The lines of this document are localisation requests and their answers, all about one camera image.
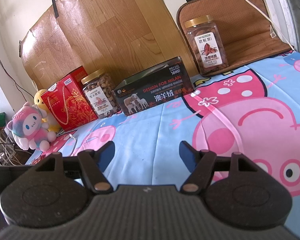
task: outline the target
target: wall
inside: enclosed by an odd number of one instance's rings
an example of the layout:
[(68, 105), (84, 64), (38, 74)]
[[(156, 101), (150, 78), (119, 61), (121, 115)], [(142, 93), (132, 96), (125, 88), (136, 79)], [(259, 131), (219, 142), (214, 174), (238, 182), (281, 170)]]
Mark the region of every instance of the wall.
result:
[[(8, 55), (2, 44), (0, 36), (0, 59), (5, 66), (7, 72), (20, 84), (20, 80), (16, 76), (15, 70), (12, 67)], [(21, 93), (16, 89), (14, 82), (6, 75), (0, 65), (0, 113), (5, 112), (9, 118), (25, 103)]]
[[(172, 17), (186, 0), (164, 0)], [(18, 44), (39, 17), (51, 6), (51, 0), (0, 0), (0, 33), (8, 57), (25, 89), (34, 94), (31, 80), (19, 58)]]

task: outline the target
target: bed sheet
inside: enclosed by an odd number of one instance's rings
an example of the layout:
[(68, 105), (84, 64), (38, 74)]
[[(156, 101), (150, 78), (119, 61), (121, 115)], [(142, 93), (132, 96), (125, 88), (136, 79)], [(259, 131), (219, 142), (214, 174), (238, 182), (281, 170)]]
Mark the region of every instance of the bed sheet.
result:
[[(76, 155), (115, 143), (104, 175), (118, 184), (179, 188), (190, 175), (183, 140), (221, 156), (243, 152), (293, 197), (286, 227), (300, 237), (300, 53), (289, 51), (211, 78), (191, 78), (195, 92), (126, 117), (96, 120), (57, 138), (47, 153)], [(27, 164), (38, 158), (36, 151)], [(216, 173), (214, 180), (227, 176)]]

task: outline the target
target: plastic jar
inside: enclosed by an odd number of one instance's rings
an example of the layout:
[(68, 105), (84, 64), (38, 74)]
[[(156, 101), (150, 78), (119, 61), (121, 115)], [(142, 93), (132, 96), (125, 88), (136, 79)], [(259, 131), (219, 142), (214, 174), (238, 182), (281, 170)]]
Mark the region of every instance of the plastic jar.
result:
[(104, 69), (99, 69), (81, 80), (83, 92), (99, 119), (120, 110), (112, 90), (115, 85)]
[(212, 16), (185, 22), (186, 36), (198, 63), (200, 74), (207, 75), (227, 68), (225, 49)]

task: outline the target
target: gold jar lid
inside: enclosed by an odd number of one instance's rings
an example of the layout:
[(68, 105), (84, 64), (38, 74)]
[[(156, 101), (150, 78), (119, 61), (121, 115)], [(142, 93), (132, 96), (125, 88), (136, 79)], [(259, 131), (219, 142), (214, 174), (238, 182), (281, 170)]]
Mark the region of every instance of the gold jar lid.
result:
[(190, 21), (185, 22), (185, 27), (189, 28), (201, 23), (211, 22), (213, 21), (213, 17), (211, 15), (202, 16), (196, 19), (192, 19)]
[(88, 82), (90, 82), (91, 80), (103, 75), (105, 73), (105, 70), (103, 68), (100, 68), (99, 70), (93, 72), (92, 74), (90, 74), (89, 76), (86, 76), (85, 78), (83, 78), (81, 80), (81, 83), (83, 85), (87, 84)]

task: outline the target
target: wooden board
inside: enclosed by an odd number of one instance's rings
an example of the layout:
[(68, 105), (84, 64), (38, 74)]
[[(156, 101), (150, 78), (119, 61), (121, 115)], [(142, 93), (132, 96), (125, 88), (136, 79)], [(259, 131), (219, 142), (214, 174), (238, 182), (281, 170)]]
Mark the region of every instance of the wooden board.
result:
[(104, 68), (115, 83), (181, 56), (197, 74), (162, 0), (57, 0), (22, 41), (22, 62), (38, 88), (49, 88), (83, 65), (88, 74)]

